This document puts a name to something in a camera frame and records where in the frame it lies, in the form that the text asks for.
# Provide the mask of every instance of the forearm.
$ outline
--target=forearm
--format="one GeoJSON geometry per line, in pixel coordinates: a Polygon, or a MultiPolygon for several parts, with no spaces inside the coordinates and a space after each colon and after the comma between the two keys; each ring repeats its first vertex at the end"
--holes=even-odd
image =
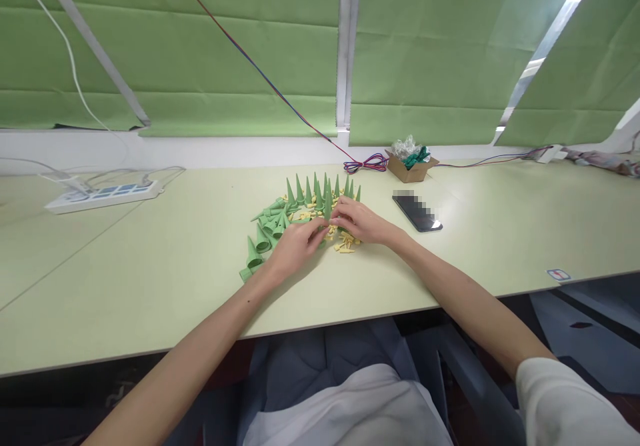
{"type": "Polygon", "coordinates": [[[278,284],[268,269],[258,270],[168,352],[84,444],[162,444],[278,284]]]}
{"type": "Polygon", "coordinates": [[[438,258],[404,231],[387,244],[427,286],[440,306],[515,378],[529,357],[553,354],[504,304],[458,268],[438,258]]]}

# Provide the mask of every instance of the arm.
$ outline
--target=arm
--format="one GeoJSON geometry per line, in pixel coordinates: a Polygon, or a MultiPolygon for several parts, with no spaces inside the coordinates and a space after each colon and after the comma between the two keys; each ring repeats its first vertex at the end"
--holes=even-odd
{"type": "Polygon", "coordinates": [[[260,304],[318,248],[326,220],[289,226],[268,261],[231,298],[180,341],[84,442],[162,444],[226,356],[260,304]]]}
{"type": "Polygon", "coordinates": [[[458,268],[416,243],[406,232],[364,204],[340,197],[331,224],[367,243],[388,246],[420,276],[440,306],[465,332],[515,378],[530,357],[555,359],[525,324],[486,289],[458,268]]]}

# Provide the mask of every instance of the black smartphone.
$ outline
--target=black smartphone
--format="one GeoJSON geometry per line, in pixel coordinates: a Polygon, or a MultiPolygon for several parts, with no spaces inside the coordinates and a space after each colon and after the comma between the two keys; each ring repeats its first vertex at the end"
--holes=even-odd
{"type": "Polygon", "coordinates": [[[394,191],[392,198],[420,233],[442,229],[442,223],[435,218],[433,211],[413,191],[394,191]]]}

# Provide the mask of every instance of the light green desk surface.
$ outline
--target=light green desk surface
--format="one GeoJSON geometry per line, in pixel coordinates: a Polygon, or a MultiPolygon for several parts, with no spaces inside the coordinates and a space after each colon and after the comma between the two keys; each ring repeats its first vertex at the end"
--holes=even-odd
{"type": "Polygon", "coordinates": [[[72,215],[48,212],[44,206],[62,192],[38,176],[0,177],[0,315],[2,308],[135,206],[72,215]]]}
{"type": "MultiPolygon", "coordinates": [[[[250,218],[284,194],[287,176],[314,171],[333,182],[341,168],[182,174],[0,313],[0,375],[171,348],[241,286],[246,236],[255,237],[250,218]]],[[[640,269],[635,180],[568,161],[439,167],[431,176],[410,185],[389,172],[354,178],[363,202],[494,295],[554,287],[547,269],[574,279],[640,269]],[[416,232],[392,201],[394,189],[416,190],[438,208],[444,228],[416,232]]],[[[341,255],[331,245],[283,285],[244,336],[437,306],[386,248],[341,255]]]]}

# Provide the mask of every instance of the cardboard box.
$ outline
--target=cardboard box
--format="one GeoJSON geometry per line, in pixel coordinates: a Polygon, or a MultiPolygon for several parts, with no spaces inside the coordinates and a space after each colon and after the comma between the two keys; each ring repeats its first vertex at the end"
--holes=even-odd
{"type": "Polygon", "coordinates": [[[418,183],[420,181],[424,181],[429,168],[436,166],[436,164],[440,162],[436,158],[429,156],[429,161],[427,163],[416,163],[411,169],[407,170],[407,167],[402,161],[387,150],[385,151],[389,155],[387,169],[398,176],[398,179],[403,183],[418,183]]]}

